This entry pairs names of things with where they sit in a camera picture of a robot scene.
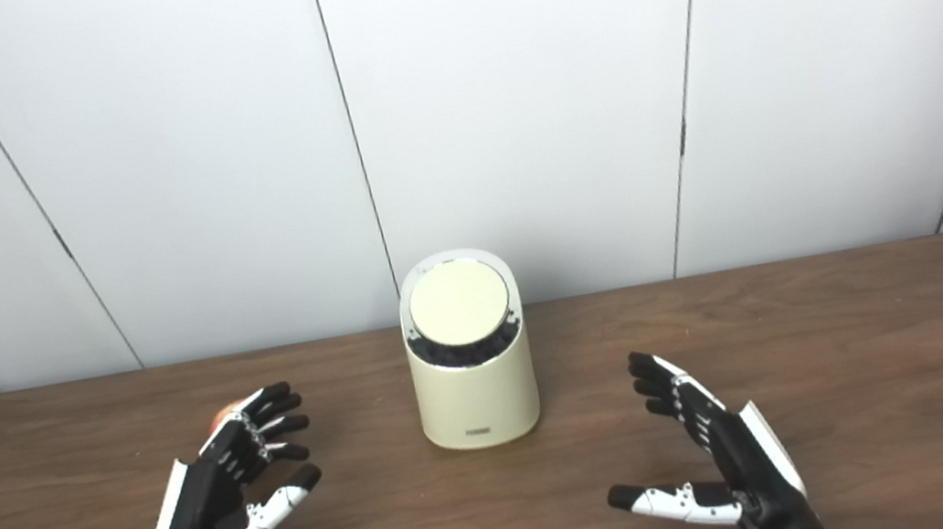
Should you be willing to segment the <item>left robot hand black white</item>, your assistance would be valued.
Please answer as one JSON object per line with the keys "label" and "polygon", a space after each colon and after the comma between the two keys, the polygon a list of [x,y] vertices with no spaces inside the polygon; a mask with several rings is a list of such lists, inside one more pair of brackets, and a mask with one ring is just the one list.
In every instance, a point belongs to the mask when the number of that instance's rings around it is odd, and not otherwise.
{"label": "left robot hand black white", "polygon": [[275,529],[317,487],[310,451],[286,439],[309,426],[285,380],[216,414],[190,461],[176,460],[154,529]]}

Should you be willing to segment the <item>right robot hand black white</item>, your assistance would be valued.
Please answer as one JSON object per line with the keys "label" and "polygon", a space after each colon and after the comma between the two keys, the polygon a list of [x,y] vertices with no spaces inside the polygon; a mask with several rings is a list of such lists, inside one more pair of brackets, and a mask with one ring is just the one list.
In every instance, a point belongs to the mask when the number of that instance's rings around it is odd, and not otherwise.
{"label": "right robot hand black white", "polygon": [[648,411],[673,418],[721,473],[720,481],[612,485],[608,505],[641,516],[734,529],[824,529],[799,468],[753,401],[738,411],[660,356],[630,352],[629,373]]}

